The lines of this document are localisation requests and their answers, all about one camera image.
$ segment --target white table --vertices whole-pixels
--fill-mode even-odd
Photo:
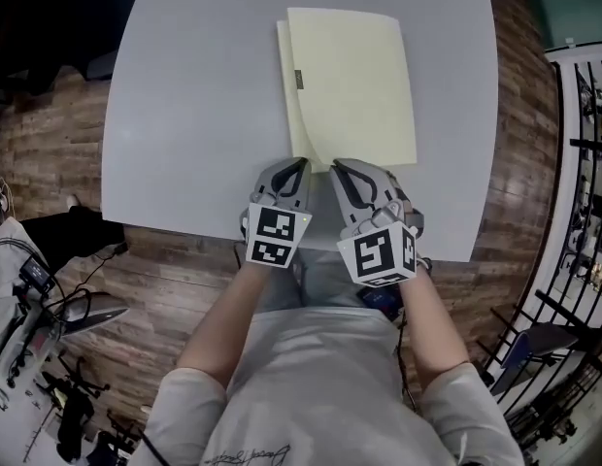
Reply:
[[[425,214],[422,253],[469,260],[497,121],[489,0],[137,0],[107,110],[104,218],[241,236],[256,178],[291,154],[276,35],[288,7],[400,20],[418,164],[390,169]],[[313,180],[311,211],[302,245],[334,250],[343,222],[326,176]]]

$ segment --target shoe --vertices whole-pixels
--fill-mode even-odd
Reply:
[[[66,206],[68,206],[68,211],[70,211],[71,207],[79,207],[81,205],[81,202],[79,202],[79,199],[77,198],[77,195],[68,195],[66,197]]]

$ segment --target metal railing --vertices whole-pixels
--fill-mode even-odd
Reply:
[[[524,449],[541,436],[548,435],[550,430],[568,417],[602,375],[602,364],[597,358],[602,347],[602,320],[599,323],[600,318],[593,319],[602,298],[602,263],[597,261],[597,257],[602,255],[600,175],[597,181],[597,173],[602,172],[602,129],[599,129],[602,126],[602,88],[596,88],[591,63],[582,64],[582,69],[587,80],[580,66],[575,65],[579,98],[579,106],[576,107],[580,112],[579,138],[570,140],[570,146],[579,151],[577,183],[571,219],[552,280],[544,291],[536,291],[535,297],[539,303],[534,310],[532,304],[528,305],[528,311],[524,309],[528,292],[514,306],[510,319],[491,309],[505,329],[493,349],[478,342],[488,355],[485,365],[488,370],[493,363],[504,367],[518,335],[543,322],[568,325],[582,333],[581,351],[575,351],[570,346],[544,355],[529,353],[514,368],[516,371],[505,371],[491,387],[491,393],[496,396],[515,438]],[[563,375],[563,368],[568,368],[567,362],[575,361],[580,353],[584,356],[577,367],[568,375]]]

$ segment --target white cloth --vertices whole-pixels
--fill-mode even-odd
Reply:
[[[378,311],[307,308],[254,317],[227,394],[203,372],[161,383],[146,435],[172,466],[522,465],[476,370],[463,364],[400,400],[398,333]],[[146,445],[129,466],[159,466]]]
[[[22,224],[8,217],[0,226],[0,239],[20,240],[44,257],[25,232]],[[21,283],[18,272],[31,254],[13,245],[0,246],[0,348],[8,335],[10,323],[19,315],[18,299],[12,294],[13,286]]]

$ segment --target gray pants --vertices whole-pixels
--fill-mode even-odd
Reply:
[[[300,282],[292,267],[300,270]],[[291,268],[273,268],[260,296],[258,313],[302,307],[366,307],[355,295],[361,286],[351,281],[340,253],[299,250]]]

